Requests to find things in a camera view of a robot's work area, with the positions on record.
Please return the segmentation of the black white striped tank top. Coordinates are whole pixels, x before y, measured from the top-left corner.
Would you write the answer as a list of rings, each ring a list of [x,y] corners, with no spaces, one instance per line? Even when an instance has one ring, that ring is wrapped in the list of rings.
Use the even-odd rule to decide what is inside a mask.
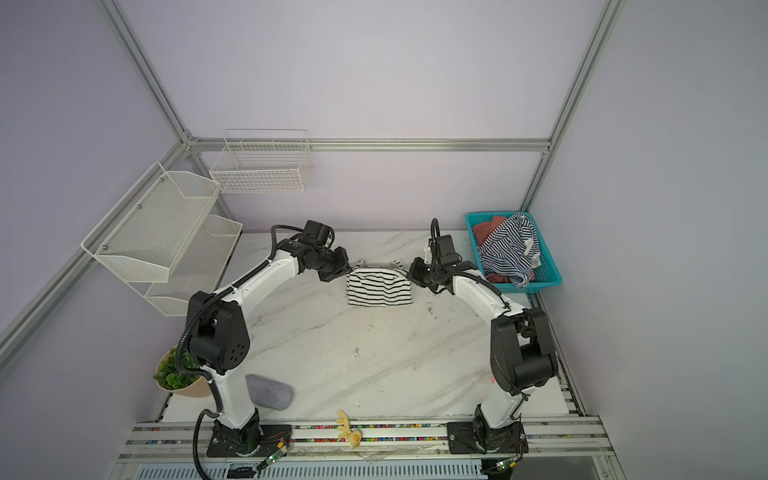
[[[355,307],[400,307],[413,302],[412,284],[402,262],[354,265],[346,277],[345,294]]]

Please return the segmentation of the navy striped tank top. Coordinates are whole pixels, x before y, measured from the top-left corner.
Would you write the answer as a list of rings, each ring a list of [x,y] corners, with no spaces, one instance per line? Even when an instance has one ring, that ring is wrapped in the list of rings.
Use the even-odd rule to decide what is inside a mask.
[[[541,266],[541,247],[533,221],[514,213],[478,248],[480,263],[492,282],[527,287]]]

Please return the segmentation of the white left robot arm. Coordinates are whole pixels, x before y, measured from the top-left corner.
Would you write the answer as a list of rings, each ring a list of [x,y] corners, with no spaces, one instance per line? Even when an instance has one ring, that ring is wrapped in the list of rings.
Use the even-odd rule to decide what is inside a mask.
[[[216,421],[235,431],[257,422],[246,374],[240,370],[251,347],[246,317],[278,287],[307,270],[322,282],[351,272],[347,252],[333,245],[335,232],[328,225],[312,220],[302,228],[275,225],[270,238],[269,254],[257,266],[215,292],[193,295],[174,357],[178,372],[208,383]]]

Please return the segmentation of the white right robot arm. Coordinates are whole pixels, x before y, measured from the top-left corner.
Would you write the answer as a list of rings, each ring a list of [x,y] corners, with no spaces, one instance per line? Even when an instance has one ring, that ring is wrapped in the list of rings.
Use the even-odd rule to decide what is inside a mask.
[[[549,319],[542,310],[505,296],[462,258],[451,236],[433,231],[427,251],[427,258],[413,260],[408,277],[436,295],[448,293],[463,301],[488,325],[494,386],[479,405],[475,424],[486,431],[507,428],[533,392],[558,374]]]

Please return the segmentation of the red tank top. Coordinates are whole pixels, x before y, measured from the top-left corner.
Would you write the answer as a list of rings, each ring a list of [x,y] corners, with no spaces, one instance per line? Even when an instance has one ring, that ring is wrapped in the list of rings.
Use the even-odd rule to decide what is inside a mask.
[[[475,237],[475,241],[478,247],[480,247],[487,238],[505,221],[506,217],[494,216],[490,221],[481,222],[472,227],[472,232]]]

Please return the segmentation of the white mesh two-tier shelf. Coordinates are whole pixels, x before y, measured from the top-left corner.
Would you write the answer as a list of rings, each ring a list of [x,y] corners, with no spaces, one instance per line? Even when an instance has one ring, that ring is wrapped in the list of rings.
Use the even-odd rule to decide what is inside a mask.
[[[217,182],[152,165],[81,242],[96,262],[166,317],[218,288],[242,224],[214,213]]]

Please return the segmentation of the grey felt pouch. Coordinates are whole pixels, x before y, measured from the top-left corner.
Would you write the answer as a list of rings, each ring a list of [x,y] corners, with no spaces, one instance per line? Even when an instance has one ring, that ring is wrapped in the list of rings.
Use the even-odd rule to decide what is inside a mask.
[[[255,405],[278,411],[291,405],[294,392],[290,385],[255,374],[248,374],[245,379],[249,397]]]

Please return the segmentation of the yellow banana toy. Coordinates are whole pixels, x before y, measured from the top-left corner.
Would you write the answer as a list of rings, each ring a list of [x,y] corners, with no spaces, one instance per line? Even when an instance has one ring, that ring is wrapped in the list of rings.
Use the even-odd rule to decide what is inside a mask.
[[[352,428],[350,419],[343,410],[337,411],[336,425],[339,440],[343,440],[351,449],[356,449],[360,446],[363,439],[362,431]]]

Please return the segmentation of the potted green plant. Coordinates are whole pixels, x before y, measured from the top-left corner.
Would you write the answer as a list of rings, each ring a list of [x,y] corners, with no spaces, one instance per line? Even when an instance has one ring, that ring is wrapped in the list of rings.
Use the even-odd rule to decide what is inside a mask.
[[[153,375],[157,386],[174,395],[188,398],[211,396],[207,381],[200,375],[180,373],[175,365],[176,348],[171,348],[158,363]]]

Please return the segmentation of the aluminium frame rail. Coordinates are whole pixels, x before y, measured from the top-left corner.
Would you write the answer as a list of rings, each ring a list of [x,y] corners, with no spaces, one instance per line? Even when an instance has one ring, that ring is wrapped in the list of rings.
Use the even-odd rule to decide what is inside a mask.
[[[197,138],[188,145],[194,151],[219,151],[227,146],[276,146],[280,144],[308,147],[314,152],[547,152],[548,139],[519,138],[277,138],[228,140],[224,138]]]

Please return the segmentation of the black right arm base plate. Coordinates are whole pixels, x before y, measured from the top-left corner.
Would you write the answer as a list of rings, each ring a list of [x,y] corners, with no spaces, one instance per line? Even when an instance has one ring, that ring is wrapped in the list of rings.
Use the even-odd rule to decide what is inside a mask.
[[[526,454],[529,452],[527,435],[521,421],[494,429],[482,416],[472,421],[449,422],[446,425],[448,447],[451,454]]]

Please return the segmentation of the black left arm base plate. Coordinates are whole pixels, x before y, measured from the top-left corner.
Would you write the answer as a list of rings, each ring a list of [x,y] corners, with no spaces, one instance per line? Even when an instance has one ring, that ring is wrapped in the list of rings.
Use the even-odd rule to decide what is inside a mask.
[[[266,458],[276,452],[280,444],[288,445],[293,428],[288,424],[265,425],[251,422],[243,429],[236,430],[216,420],[212,432],[206,450],[208,458]]]

